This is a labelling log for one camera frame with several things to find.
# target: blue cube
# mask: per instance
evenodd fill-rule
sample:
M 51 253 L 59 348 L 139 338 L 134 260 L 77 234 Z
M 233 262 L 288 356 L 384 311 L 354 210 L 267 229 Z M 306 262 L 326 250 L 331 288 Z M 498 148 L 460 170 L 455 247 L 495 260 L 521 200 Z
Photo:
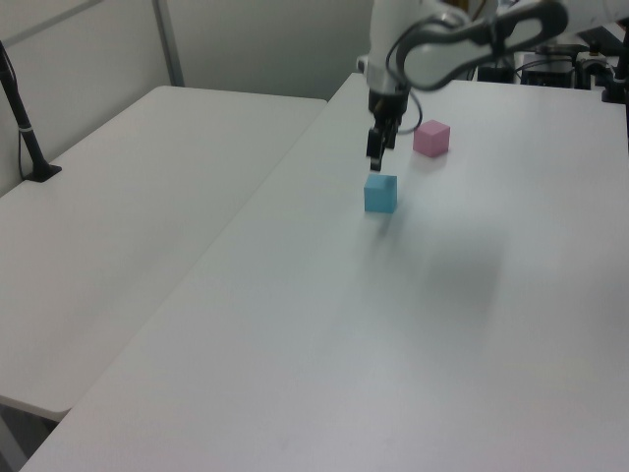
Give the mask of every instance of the blue cube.
M 365 211 L 392 213 L 397 207 L 397 177 L 370 174 L 365 184 Z

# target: cube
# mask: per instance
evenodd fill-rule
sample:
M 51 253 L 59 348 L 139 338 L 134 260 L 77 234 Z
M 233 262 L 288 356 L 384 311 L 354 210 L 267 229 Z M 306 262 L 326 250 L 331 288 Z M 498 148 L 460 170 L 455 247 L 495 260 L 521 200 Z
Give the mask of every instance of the cube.
M 427 121 L 415 131 L 413 149 L 428 157 L 438 157 L 450 148 L 450 127 Z
M 365 184 L 365 211 L 392 213 L 397 207 L 397 177 L 370 174 Z

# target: cable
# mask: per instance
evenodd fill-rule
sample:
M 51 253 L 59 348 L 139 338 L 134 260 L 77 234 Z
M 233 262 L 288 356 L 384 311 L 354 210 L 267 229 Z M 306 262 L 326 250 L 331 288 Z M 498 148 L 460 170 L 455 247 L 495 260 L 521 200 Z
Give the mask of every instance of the cable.
M 397 134 L 398 135 L 410 135 L 412 133 L 415 133 L 415 131 L 422 126 L 422 122 L 424 121 L 424 110 L 422 109 L 422 105 L 420 104 L 420 100 L 417 98 L 417 96 L 413 93 L 413 91 L 409 91 L 409 95 L 411 96 L 411 98 L 413 99 L 413 101 L 415 102 L 415 104 L 417 105 L 417 111 L 419 111 L 420 113 L 420 119 L 417 122 L 417 125 L 415 125 L 414 128 L 411 128 L 410 130 L 403 130 L 403 131 L 398 131 Z
M 24 182 L 27 178 L 24 175 L 24 170 L 22 170 L 22 133 L 18 130 L 18 168 L 20 169 L 20 178 Z
M 398 39 L 395 41 L 395 43 L 389 50 L 388 54 L 386 55 L 386 61 L 385 61 L 386 72 L 388 72 L 393 77 L 393 79 L 395 79 L 398 83 L 400 83 L 400 85 L 410 88 L 411 84 L 409 84 L 409 81 L 405 81 L 404 79 L 402 79 L 397 74 L 397 72 L 394 72 L 391 70 L 390 63 L 391 63 L 391 56 L 393 55 L 393 51 L 395 50 L 395 48 L 397 48 L 397 46 L 400 45 L 400 43 L 406 38 L 406 36 L 408 36 L 416 27 L 419 27 L 422 25 L 430 25 L 430 24 L 442 25 L 442 26 L 447 27 L 447 24 L 445 22 L 443 22 L 442 20 L 436 20 L 436 19 L 429 19 L 427 21 L 422 20 L 420 22 L 413 23 L 408 29 L 406 29 L 402 33 L 402 35 L 400 35 L 400 37 L 398 37 Z M 398 131 L 397 132 L 398 135 L 410 135 L 411 133 L 415 133 L 415 131 L 417 131 L 420 128 L 420 126 L 422 126 L 422 122 L 424 121 L 424 110 L 422 109 L 420 100 L 410 89 L 409 89 L 409 95 L 411 96 L 415 104 L 417 105 L 418 112 L 420 113 L 420 118 L 418 120 L 417 125 L 415 125 L 415 127 L 411 128 L 410 130 Z
M 6 59 L 7 64 L 9 64 L 11 76 L 13 77 L 13 83 L 16 85 L 16 89 L 18 89 L 18 76 L 16 74 L 16 70 L 13 68 L 13 64 L 11 63 L 11 59 L 9 58 L 9 54 L 7 54 L 7 51 L 3 52 L 3 56 Z M 26 177 L 22 168 L 22 133 L 20 132 L 20 128 L 18 128 L 18 169 L 20 170 L 20 178 L 24 182 L 26 180 Z
M 554 64 L 556 62 L 569 62 L 570 64 L 572 64 L 572 61 L 570 59 L 543 59 L 539 61 L 530 62 L 528 64 L 525 64 L 524 66 L 520 66 L 517 69 L 515 69 L 515 72 L 518 73 L 520 71 L 525 71 L 532 67 L 542 66 L 544 64 Z
M 502 61 L 504 64 L 506 64 L 506 66 L 507 66 L 509 69 L 511 69 L 511 72 L 513 72 L 513 74 L 515 74 L 515 76 L 516 76 L 518 79 L 520 79 L 520 82 L 522 82 L 522 76 L 521 76 L 520 74 L 518 74 L 518 71 L 516 71 L 516 70 L 515 70 L 515 64 L 512 64 L 511 62 L 509 62 L 509 61 L 507 60 L 507 58 L 506 58 L 506 57 L 503 57 L 503 58 L 501 59 L 501 61 Z
M 479 5 L 479 8 L 477 8 L 475 14 L 472 15 L 472 21 L 473 22 L 475 22 L 479 18 L 479 16 L 483 12 L 483 9 L 485 8 L 486 4 L 487 4 L 487 0 L 481 0 L 481 5 Z

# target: tabletop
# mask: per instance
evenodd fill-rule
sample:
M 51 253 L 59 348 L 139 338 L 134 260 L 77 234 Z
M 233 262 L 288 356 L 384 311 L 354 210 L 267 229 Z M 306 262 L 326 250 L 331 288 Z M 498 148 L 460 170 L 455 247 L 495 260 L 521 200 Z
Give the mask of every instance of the tabletop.
M 324 104 L 157 88 L 0 199 L 0 403 L 61 419 Z
M 626 472 L 624 107 L 420 100 L 451 149 L 399 138 L 394 214 L 352 76 L 25 472 Z

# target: gray floor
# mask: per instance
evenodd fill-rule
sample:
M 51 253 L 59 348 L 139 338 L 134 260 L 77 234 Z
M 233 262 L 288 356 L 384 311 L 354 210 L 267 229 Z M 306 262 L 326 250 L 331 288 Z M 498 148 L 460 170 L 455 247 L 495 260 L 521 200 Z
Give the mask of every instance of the gray floor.
M 0 472 L 18 472 L 56 423 L 0 405 Z

